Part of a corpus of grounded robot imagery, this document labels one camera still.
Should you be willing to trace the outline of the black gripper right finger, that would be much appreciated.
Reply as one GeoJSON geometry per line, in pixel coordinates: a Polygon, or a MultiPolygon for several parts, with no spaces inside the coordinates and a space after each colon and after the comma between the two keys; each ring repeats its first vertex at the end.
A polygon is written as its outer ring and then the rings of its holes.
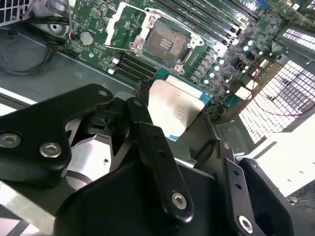
{"type": "Polygon", "coordinates": [[[255,161],[236,162],[232,147],[219,139],[204,114],[196,119],[197,168],[213,174],[223,217],[234,236],[292,236],[290,205],[255,161]]]}

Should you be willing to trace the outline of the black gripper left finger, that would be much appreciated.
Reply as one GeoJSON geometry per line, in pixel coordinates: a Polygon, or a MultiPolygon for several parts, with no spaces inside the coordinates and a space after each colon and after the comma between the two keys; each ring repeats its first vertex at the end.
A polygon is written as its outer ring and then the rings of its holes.
{"type": "Polygon", "coordinates": [[[30,186],[56,185],[69,166],[71,148],[92,135],[110,137],[113,171],[131,162],[141,163],[168,220],[192,220],[190,193],[145,103],[138,98],[114,98],[97,84],[1,117],[0,177],[30,186]]]}

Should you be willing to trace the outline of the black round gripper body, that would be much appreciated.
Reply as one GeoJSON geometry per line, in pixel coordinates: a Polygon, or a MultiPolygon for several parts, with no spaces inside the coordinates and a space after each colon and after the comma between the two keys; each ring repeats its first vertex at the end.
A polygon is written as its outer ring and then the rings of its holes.
{"type": "Polygon", "coordinates": [[[143,167],[135,161],[72,194],[59,209],[56,236],[231,236],[233,231],[216,197],[215,179],[179,165],[194,204],[184,225],[162,213],[143,167]]]}

